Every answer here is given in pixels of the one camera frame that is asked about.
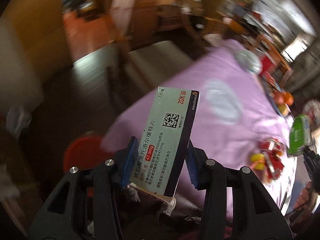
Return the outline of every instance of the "light blue object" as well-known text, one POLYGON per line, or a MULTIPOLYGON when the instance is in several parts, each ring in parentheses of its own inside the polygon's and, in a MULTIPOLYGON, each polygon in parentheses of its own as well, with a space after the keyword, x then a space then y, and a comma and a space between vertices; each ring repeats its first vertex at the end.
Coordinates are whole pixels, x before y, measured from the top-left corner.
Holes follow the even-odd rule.
POLYGON ((243 105, 228 84, 219 79, 212 79, 207 82, 205 90, 205 99, 223 124, 233 125, 240 120, 243 105))
POLYGON ((262 71, 262 63, 257 55, 252 51, 243 49, 235 53, 235 58, 239 65, 248 73, 259 75, 262 71))

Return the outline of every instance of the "bolt head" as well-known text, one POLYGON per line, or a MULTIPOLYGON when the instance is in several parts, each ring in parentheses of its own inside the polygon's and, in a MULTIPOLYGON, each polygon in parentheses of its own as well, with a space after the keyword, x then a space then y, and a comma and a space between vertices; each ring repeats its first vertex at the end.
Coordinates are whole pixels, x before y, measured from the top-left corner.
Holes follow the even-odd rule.
POLYGON ((216 164, 216 162, 215 162, 213 159, 207 159, 207 160, 205 161, 205 163, 206 163, 207 165, 209 165, 209 166, 213 166, 213 165, 216 164))
POLYGON ((70 173, 77 173, 79 171, 78 167, 72 167, 70 170, 70 173))
POLYGON ((248 168, 248 167, 243 167, 243 168, 242 168, 242 172, 243 172, 243 173, 247 173, 247 174, 248 174, 248 173, 250 173, 250 171, 251 171, 251 170, 250 170, 250 168, 248 168))
POLYGON ((115 164, 115 161, 109 159, 109 160, 106 160, 106 161, 104 162, 104 164, 105 164, 106 166, 112 166, 113 164, 115 164))

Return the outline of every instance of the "plastic bag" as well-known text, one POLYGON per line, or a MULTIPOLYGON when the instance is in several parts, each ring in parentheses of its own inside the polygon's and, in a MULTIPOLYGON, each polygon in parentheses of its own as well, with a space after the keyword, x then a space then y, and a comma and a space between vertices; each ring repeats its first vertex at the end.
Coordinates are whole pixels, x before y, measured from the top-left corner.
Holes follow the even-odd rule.
POLYGON ((21 131, 29 126, 31 118, 31 114, 23 106, 12 107, 7 114, 6 129, 18 140, 21 131))

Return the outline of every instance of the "person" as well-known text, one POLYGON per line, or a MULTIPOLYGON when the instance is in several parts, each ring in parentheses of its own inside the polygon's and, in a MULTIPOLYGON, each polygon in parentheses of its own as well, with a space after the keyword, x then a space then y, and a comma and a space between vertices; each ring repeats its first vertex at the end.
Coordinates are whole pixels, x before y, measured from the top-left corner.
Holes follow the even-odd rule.
POLYGON ((320 213, 312 214, 316 206, 318 193, 312 191, 309 194, 308 189, 310 188, 311 181, 301 190, 293 207, 294 209, 304 210, 297 223, 291 227, 292 232, 297 234, 294 240, 311 240, 320 237, 320 213))

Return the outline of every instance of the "window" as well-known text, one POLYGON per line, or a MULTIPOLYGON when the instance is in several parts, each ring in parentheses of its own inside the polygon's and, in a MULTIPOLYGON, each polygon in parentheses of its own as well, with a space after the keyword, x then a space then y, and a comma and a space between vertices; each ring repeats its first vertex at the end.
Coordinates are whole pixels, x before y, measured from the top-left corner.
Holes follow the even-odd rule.
POLYGON ((301 35, 298 35, 294 42, 285 48, 281 54, 288 62, 293 62, 300 53, 307 49, 308 46, 309 43, 304 40, 301 35))

